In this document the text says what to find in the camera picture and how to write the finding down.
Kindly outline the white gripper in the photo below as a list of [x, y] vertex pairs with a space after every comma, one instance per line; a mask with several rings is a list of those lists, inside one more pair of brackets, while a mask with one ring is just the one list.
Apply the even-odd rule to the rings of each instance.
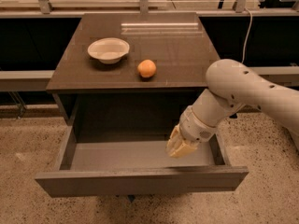
[[172, 158], [180, 158], [193, 153], [199, 143], [208, 142], [216, 128], [205, 125], [197, 118], [189, 105], [181, 114], [166, 144], [166, 152]]

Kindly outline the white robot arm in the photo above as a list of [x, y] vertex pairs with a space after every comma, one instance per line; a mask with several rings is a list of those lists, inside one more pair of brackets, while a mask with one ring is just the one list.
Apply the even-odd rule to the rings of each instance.
[[219, 123], [245, 105], [299, 134], [299, 91], [272, 83], [243, 63], [214, 62], [206, 70], [207, 88], [189, 105], [170, 134], [166, 152], [172, 158], [193, 153], [217, 132]]

